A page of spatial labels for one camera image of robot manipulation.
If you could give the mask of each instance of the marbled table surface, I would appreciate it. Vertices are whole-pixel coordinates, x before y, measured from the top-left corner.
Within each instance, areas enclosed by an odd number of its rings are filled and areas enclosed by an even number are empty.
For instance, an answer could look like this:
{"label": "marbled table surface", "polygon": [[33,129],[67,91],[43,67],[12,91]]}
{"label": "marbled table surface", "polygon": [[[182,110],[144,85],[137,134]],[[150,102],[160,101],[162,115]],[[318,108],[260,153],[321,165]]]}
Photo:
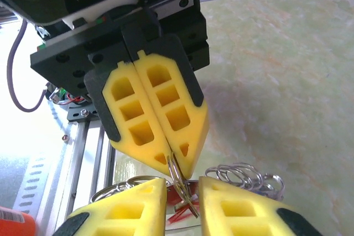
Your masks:
{"label": "marbled table surface", "polygon": [[[202,4],[210,131],[193,177],[248,162],[324,235],[354,235],[354,0]],[[156,174],[118,157],[116,181]],[[179,235],[201,235],[200,228]]]}

